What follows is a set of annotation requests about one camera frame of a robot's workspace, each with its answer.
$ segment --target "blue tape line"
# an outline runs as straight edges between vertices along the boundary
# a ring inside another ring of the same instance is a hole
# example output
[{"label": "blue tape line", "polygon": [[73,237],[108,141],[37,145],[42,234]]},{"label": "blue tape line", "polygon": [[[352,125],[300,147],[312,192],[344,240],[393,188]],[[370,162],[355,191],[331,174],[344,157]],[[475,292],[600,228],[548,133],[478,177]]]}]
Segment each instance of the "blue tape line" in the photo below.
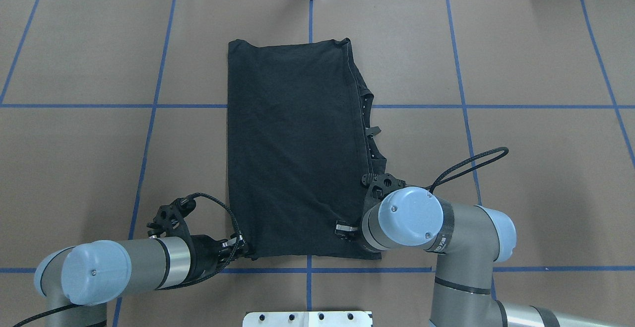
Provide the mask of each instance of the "blue tape line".
[{"label": "blue tape line", "polygon": [[431,267],[314,267],[313,273],[428,273]]},{"label": "blue tape line", "polygon": [[15,66],[18,64],[18,58],[20,57],[20,52],[22,52],[22,45],[24,45],[24,40],[27,38],[27,34],[29,33],[29,28],[31,26],[31,22],[33,22],[33,17],[36,14],[36,9],[38,8],[39,0],[36,0],[33,4],[33,8],[31,9],[31,14],[29,15],[29,20],[27,20],[27,25],[24,27],[24,31],[22,32],[22,38],[20,38],[20,43],[18,44],[18,49],[15,51],[15,55],[13,56],[13,62],[11,63],[11,67],[9,68],[9,74],[6,76],[6,80],[4,81],[4,87],[2,88],[2,93],[0,93],[0,104],[4,101],[4,96],[6,95],[6,91],[9,89],[9,83],[11,82],[11,77],[13,76],[13,70]]},{"label": "blue tape line", "polygon": [[373,109],[460,109],[463,105],[444,105],[444,104],[376,104]]},{"label": "blue tape line", "polygon": [[0,273],[36,273],[36,269],[30,267],[0,267]]},{"label": "blue tape line", "polygon": [[115,305],[115,315],[113,317],[113,327],[117,327],[119,324],[119,314],[121,312],[121,297],[117,299],[117,304]]},{"label": "blue tape line", "polygon": [[635,271],[635,266],[495,266],[494,272]]},{"label": "blue tape line", "polygon": [[313,0],[309,0],[309,43],[313,43]]},{"label": "blue tape line", "polygon": [[154,103],[152,104],[152,114],[150,114],[150,124],[148,125],[148,133],[145,137],[145,147],[143,148],[143,159],[141,160],[141,171],[139,173],[139,182],[136,185],[136,196],[134,197],[134,208],[132,210],[132,218],[130,219],[130,230],[127,234],[129,240],[134,237],[134,226],[136,225],[136,216],[139,211],[139,201],[141,199],[141,186],[145,176],[145,166],[148,160],[148,150],[150,148],[150,139],[152,138],[152,130],[154,129],[154,118],[157,112],[157,103],[159,101],[159,93],[161,92],[161,80],[163,78],[163,69],[165,68],[165,58],[168,55],[168,45],[170,43],[170,31],[172,30],[172,20],[174,19],[174,8],[177,0],[172,0],[170,8],[170,19],[168,19],[168,29],[165,33],[165,42],[163,44],[163,55],[161,56],[161,65],[159,67],[159,76],[157,78],[156,90],[154,91]]},{"label": "blue tape line", "polygon": [[[469,149],[470,157],[474,156],[474,145],[472,144],[472,132],[470,131],[470,124],[467,118],[467,103],[465,101],[465,90],[463,90],[463,76],[461,75],[461,65],[458,61],[458,49],[456,48],[456,35],[454,34],[454,22],[452,20],[452,7],[449,0],[445,0],[447,7],[447,20],[449,21],[449,34],[452,39],[452,50],[454,51],[454,65],[456,66],[456,78],[458,79],[458,92],[461,96],[461,106],[463,109],[463,121],[465,122],[465,134],[467,134],[467,148]],[[472,167],[476,166],[476,162],[472,162]],[[474,186],[476,187],[476,195],[478,196],[479,205],[483,205],[481,200],[481,187],[478,183],[478,173],[476,169],[472,171],[472,177],[474,178]]]},{"label": "blue tape line", "polygon": [[307,311],[313,310],[313,257],[307,255]]},{"label": "blue tape line", "polygon": [[227,104],[1,104],[0,108],[227,108]]},{"label": "blue tape line", "polygon": [[493,300],[498,300],[498,298],[496,298],[496,284],[494,283],[494,275],[492,275],[492,299]]},{"label": "blue tape line", "polygon": [[[154,104],[0,104],[0,108],[153,108]],[[227,104],[157,104],[157,108],[227,108]],[[468,110],[473,109],[592,109],[613,110],[613,105],[490,105],[466,104]],[[461,109],[461,104],[378,104],[375,109]],[[621,110],[635,109],[635,105],[617,105]]]},{"label": "blue tape line", "polygon": [[[309,43],[313,43],[313,0],[309,0]],[[307,311],[313,309],[313,257],[307,255]]]},{"label": "blue tape line", "polygon": [[591,22],[589,20],[589,13],[587,12],[587,6],[584,3],[584,0],[580,0],[580,4],[582,6],[582,13],[584,13],[584,21],[587,23],[587,29],[589,29],[589,36],[591,37],[591,43],[593,44],[593,49],[595,50],[595,53],[597,56],[597,62],[599,63],[599,68],[602,71],[602,76],[604,77],[604,83],[606,83],[606,89],[608,89],[608,95],[611,97],[613,107],[615,108],[615,115],[617,116],[617,122],[619,122],[620,124],[620,130],[622,130],[622,135],[624,137],[624,141],[626,142],[626,148],[628,149],[629,155],[631,156],[631,164],[633,164],[633,168],[635,168],[635,153],[633,153],[631,140],[629,139],[628,133],[626,133],[626,128],[624,126],[624,121],[622,120],[622,115],[620,114],[620,110],[617,107],[617,100],[615,99],[613,88],[611,87],[611,81],[608,80],[608,74],[606,74],[606,69],[604,67],[604,62],[602,61],[602,56],[599,53],[599,48],[597,48],[597,42],[595,40],[595,36],[593,35],[593,29],[591,28]]},{"label": "blue tape line", "polygon": [[2,104],[3,108],[152,108],[152,104]]},{"label": "blue tape line", "polygon": [[304,267],[225,268],[220,273],[307,273]]},{"label": "blue tape line", "polygon": [[157,104],[157,108],[210,108],[210,109],[226,109],[227,104]]}]

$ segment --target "grid line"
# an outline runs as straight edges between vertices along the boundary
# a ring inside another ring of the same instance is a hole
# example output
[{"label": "grid line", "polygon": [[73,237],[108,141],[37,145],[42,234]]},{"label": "grid line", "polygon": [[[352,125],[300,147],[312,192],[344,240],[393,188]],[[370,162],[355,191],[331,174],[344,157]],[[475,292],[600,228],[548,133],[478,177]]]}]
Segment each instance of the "grid line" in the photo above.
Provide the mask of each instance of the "grid line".
[{"label": "grid line", "polygon": [[15,55],[13,56],[13,61],[11,62],[11,67],[9,68],[9,74],[6,76],[6,80],[4,81],[4,87],[2,87],[2,93],[0,93],[0,104],[4,101],[4,96],[6,95],[6,91],[9,90],[9,83],[11,82],[11,77],[13,76],[13,70],[15,66],[18,64],[18,58],[20,57],[20,52],[22,52],[22,45],[24,45],[24,41],[27,39],[27,34],[29,34],[29,28],[31,26],[31,22],[33,22],[33,17],[36,15],[36,10],[38,9],[39,0],[36,0],[33,3],[33,8],[31,8],[31,13],[29,15],[29,19],[27,20],[27,25],[24,26],[24,31],[22,32],[22,38],[20,38],[20,42],[18,43],[18,49],[15,50]]},{"label": "grid line", "polygon": [[[472,144],[472,132],[470,131],[469,119],[467,116],[467,102],[465,100],[465,90],[463,89],[463,76],[461,75],[461,64],[458,60],[458,48],[456,48],[456,35],[454,33],[454,21],[452,20],[452,6],[449,0],[445,0],[447,7],[447,21],[449,23],[449,35],[452,39],[452,51],[454,51],[454,66],[456,67],[456,79],[458,80],[458,92],[461,96],[461,108],[463,110],[463,122],[465,123],[465,134],[467,135],[467,149],[469,150],[470,157],[474,156],[474,144]],[[472,162],[472,167],[476,166],[476,162]],[[474,178],[474,187],[476,187],[476,196],[478,198],[479,205],[483,205],[481,200],[481,188],[478,183],[478,173],[476,169],[472,171],[472,177]]]},{"label": "grid line", "polygon": [[492,273],[492,287],[490,288],[490,293],[492,295],[492,300],[496,301],[498,300],[498,298],[496,298],[496,284],[494,283],[494,274]]},{"label": "grid line", "polygon": [[[157,77],[157,85],[154,90],[154,102],[152,103],[152,113],[150,114],[150,123],[148,125],[148,133],[145,137],[145,147],[143,147],[143,159],[141,159],[141,169],[139,173],[139,181],[136,185],[136,195],[134,197],[134,207],[132,209],[132,217],[130,219],[130,229],[127,234],[129,240],[134,238],[134,226],[136,225],[136,216],[139,211],[139,202],[141,199],[141,187],[143,186],[143,178],[145,176],[145,167],[148,161],[148,151],[150,148],[150,139],[152,139],[152,130],[154,128],[154,119],[157,112],[157,104],[159,103],[159,94],[161,94],[161,81],[163,80],[163,69],[165,69],[165,59],[168,55],[168,45],[170,44],[170,33],[172,31],[172,20],[174,19],[174,10],[177,4],[177,0],[172,0],[170,6],[170,18],[168,19],[168,28],[165,32],[165,41],[163,43],[163,53],[161,54],[161,65],[159,66],[159,74]],[[115,314],[113,318],[113,327],[118,327],[119,315],[121,312],[121,297],[117,299],[117,305],[115,306]]]},{"label": "grid line", "polygon": [[615,99],[615,93],[613,92],[611,81],[608,80],[608,74],[606,73],[606,68],[604,67],[604,61],[602,61],[602,56],[600,55],[599,48],[597,47],[595,35],[593,34],[593,28],[591,28],[591,22],[589,20],[589,13],[587,12],[587,6],[584,0],[580,0],[580,4],[582,6],[582,13],[584,14],[584,21],[586,22],[587,29],[589,30],[589,37],[591,39],[591,43],[593,44],[593,49],[596,53],[597,63],[599,64],[599,68],[602,71],[602,76],[604,77],[604,83],[606,83],[606,89],[608,90],[608,95],[611,97],[611,102],[613,103],[613,108],[615,109],[615,116],[617,116],[617,122],[619,122],[620,124],[620,130],[622,131],[622,135],[624,136],[624,141],[626,142],[626,149],[628,149],[629,155],[631,156],[631,164],[633,165],[633,168],[635,168],[635,154],[633,153],[631,140],[629,139],[628,133],[626,133],[626,127],[624,126],[622,115],[620,114],[620,110],[617,106],[617,100]]},{"label": "grid line", "polygon": [[[0,104],[0,108],[227,108],[227,104]],[[565,110],[621,110],[635,109],[635,105],[522,105],[522,104],[375,104],[373,109],[565,109]]]},{"label": "grid line", "polygon": [[[309,0],[309,43],[313,43],[313,1]],[[307,311],[313,309],[313,257],[307,255]]]}]

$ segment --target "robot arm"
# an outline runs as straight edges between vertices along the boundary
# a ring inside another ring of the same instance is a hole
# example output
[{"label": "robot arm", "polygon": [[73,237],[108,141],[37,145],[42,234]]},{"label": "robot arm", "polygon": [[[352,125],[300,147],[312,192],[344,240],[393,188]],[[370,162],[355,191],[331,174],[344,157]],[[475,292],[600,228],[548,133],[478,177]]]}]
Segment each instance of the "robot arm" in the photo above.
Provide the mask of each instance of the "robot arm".
[{"label": "robot arm", "polygon": [[494,262],[509,259],[516,244],[503,212],[407,187],[368,210],[360,230],[363,246],[375,252],[411,246],[439,253],[431,327],[626,327],[492,300]]},{"label": "robot arm", "polygon": [[206,195],[194,194],[160,207],[148,224],[151,239],[95,241],[44,259],[34,276],[36,290],[46,297],[49,310],[64,309],[47,316],[46,327],[104,327],[108,301],[190,286],[245,254],[247,246],[236,226],[229,240],[189,234],[183,218],[195,208],[196,196]]}]

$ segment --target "black mount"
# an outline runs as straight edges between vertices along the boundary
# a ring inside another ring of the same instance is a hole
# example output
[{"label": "black mount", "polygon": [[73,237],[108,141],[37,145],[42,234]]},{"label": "black mount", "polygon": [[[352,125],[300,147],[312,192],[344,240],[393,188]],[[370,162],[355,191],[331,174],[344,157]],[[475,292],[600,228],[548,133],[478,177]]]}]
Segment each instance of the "black mount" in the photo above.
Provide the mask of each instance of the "black mount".
[{"label": "black mount", "polygon": [[[383,173],[377,175],[375,173],[367,173],[361,177],[361,184],[367,187],[366,196],[364,198],[364,209],[361,217],[363,217],[367,211],[372,209],[375,205],[380,203],[386,196],[394,191],[407,187],[406,181],[395,178],[390,173]],[[361,218],[356,221],[355,226],[351,226],[345,221],[338,220],[335,223],[335,234],[340,239],[348,241],[355,240],[361,231],[359,225],[361,224]]]},{"label": "black mount", "polygon": [[151,238],[165,234],[165,237],[179,237],[186,242],[190,250],[191,264],[188,277],[184,282],[215,272],[220,263],[227,261],[234,244],[239,245],[232,261],[244,257],[248,252],[245,240],[236,234],[230,237],[232,241],[228,239],[217,241],[205,235],[192,236],[184,217],[188,216],[194,208],[196,208],[196,202],[193,197],[177,198],[169,205],[159,207],[152,222],[146,225],[150,228],[148,236]]}]

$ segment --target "wire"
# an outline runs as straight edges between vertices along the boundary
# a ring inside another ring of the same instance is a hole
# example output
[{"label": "wire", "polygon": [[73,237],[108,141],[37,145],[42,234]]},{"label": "wire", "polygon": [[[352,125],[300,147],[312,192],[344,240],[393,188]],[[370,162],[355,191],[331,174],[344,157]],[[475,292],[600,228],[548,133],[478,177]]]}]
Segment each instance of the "wire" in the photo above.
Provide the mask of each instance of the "wire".
[{"label": "wire", "polygon": [[70,304],[70,305],[58,307],[56,309],[52,309],[50,311],[46,311],[45,313],[36,314],[35,316],[29,317],[29,318],[25,319],[24,321],[20,321],[20,322],[18,322],[17,325],[14,325],[13,327],[21,327],[21,326],[24,326],[27,323],[33,322],[34,320],[39,320],[40,318],[44,318],[46,316],[50,316],[50,315],[56,314],[56,313],[61,313],[61,311],[74,309],[75,307],[79,307],[79,306],[81,306],[81,305]]},{"label": "wire", "polygon": [[[466,169],[465,171],[461,172],[461,173],[457,173],[456,175],[450,177],[450,178],[445,178],[447,175],[449,175],[450,173],[456,171],[457,169],[470,164],[471,162],[474,162],[475,160],[478,159],[482,159],[483,157],[487,157],[489,155],[493,155],[494,153],[497,152],[502,152],[500,155],[490,159],[490,160],[486,160],[483,163],[477,164],[476,166],[472,166],[469,169]],[[433,193],[435,191],[435,188],[442,185],[443,183],[449,182],[451,180],[454,180],[455,178],[459,178],[460,176],[463,175],[467,175],[468,173],[475,171],[476,169],[479,169],[480,167],[483,166],[487,166],[488,164],[495,162],[497,160],[500,160],[501,158],[505,157],[507,154],[509,153],[509,149],[507,147],[499,147],[499,148],[494,148],[494,150],[489,150],[489,151],[485,151],[483,153],[479,153],[478,155],[472,156],[467,160],[464,160],[463,162],[460,162],[458,164],[455,164],[454,166],[448,168],[444,173],[441,173],[441,175],[439,175],[437,177],[437,179],[435,180],[435,182],[428,187],[424,187],[425,189],[427,189],[430,193]]]},{"label": "wire", "polygon": [[201,277],[201,278],[199,278],[197,280],[186,282],[185,284],[178,284],[178,285],[175,285],[175,286],[170,286],[168,288],[162,288],[162,289],[159,289],[159,290],[185,288],[185,287],[188,287],[188,286],[196,285],[196,284],[198,284],[200,282],[204,282],[205,280],[213,277],[217,273],[220,273],[224,268],[226,268],[229,265],[229,263],[231,263],[231,261],[236,256],[236,252],[238,251],[238,245],[240,245],[240,244],[238,244],[238,238],[240,236],[242,236],[243,233],[241,232],[240,227],[238,227],[238,220],[236,220],[236,217],[234,216],[234,212],[227,205],[225,205],[225,203],[223,203],[220,199],[215,198],[214,196],[210,196],[209,194],[194,193],[194,194],[191,194],[191,195],[187,196],[186,198],[194,199],[194,198],[198,198],[199,196],[202,196],[203,198],[207,198],[207,199],[213,201],[214,203],[216,203],[216,204],[220,205],[221,207],[223,207],[223,209],[225,209],[225,211],[227,211],[227,214],[229,214],[229,218],[231,218],[231,220],[232,220],[232,227],[234,228],[234,234],[236,234],[236,242],[232,246],[232,250],[229,253],[229,256],[227,257],[227,260],[225,260],[225,262],[223,264],[221,264],[220,267],[216,268],[216,270],[214,270],[209,275]]}]

